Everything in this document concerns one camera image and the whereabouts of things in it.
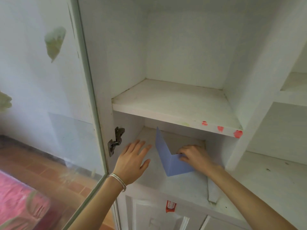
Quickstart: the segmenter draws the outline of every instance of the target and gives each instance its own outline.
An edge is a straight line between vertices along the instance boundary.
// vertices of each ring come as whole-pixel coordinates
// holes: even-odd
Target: tiled floor
[[[0,170],[40,191],[56,203],[62,216],[52,230],[63,228],[98,182],[12,143],[6,143],[0,148]],[[110,211],[103,223],[100,230],[114,229]]]

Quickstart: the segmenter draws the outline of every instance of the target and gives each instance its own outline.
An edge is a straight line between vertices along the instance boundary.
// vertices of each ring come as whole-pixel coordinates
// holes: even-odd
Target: forearm
[[[107,178],[97,194],[70,226],[69,230],[98,230],[122,189],[122,185],[115,178]]]
[[[207,175],[227,195],[253,230],[296,229],[222,167],[213,166]]]

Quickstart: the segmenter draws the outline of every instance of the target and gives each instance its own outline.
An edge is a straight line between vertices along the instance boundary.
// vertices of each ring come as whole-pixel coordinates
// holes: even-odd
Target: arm
[[[184,146],[181,160],[205,174],[227,195],[253,230],[295,230],[296,228],[274,209],[215,164],[206,150],[196,145]]]
[[[135,182],[148,168],[150,160],[146,160],[143,165],[142,161],[150,150],[151,145],[145,147],[139,154],[144,144],[144,141],[140,142],[139,140],[128,144],[117,160],[113,173],[125,185]],[[122,185],[115,178],[107,178],[97,194],[69,227],[69,230],[98,230],[122,189]]]

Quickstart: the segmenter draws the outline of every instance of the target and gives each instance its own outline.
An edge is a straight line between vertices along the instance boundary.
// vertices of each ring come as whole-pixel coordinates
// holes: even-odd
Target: lower cabinet door
[[[174,212],[166,212],[168,198],[140,191],[122,193],[118,209],[122,230],[199,230],[206,214],[189,206],[176,204]]]
[[[245,230],[223,220],[207,216],[201,230]]]

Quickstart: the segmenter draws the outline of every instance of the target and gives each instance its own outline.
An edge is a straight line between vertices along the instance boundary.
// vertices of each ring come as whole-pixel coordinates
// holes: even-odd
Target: glass door
[[[107,174],[74,0],[0,0],[0,228],[62,229]]]

